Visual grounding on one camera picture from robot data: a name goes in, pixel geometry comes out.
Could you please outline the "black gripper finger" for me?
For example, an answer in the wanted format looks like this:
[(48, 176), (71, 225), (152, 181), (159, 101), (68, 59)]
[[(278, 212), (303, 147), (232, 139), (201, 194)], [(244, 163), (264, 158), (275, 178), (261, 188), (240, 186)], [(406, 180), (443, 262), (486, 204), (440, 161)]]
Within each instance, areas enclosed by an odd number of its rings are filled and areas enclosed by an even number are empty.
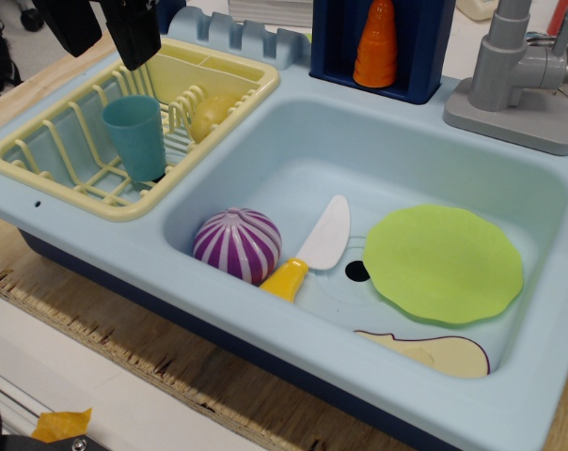
[(61, 46), (78, 57), (102, 37), (96, 15), (87, 0), (35, 0), (33, 2)]
[(102, 0), (100, 5), (123, 64), (139, 69), (161, 48), (157, 2)]

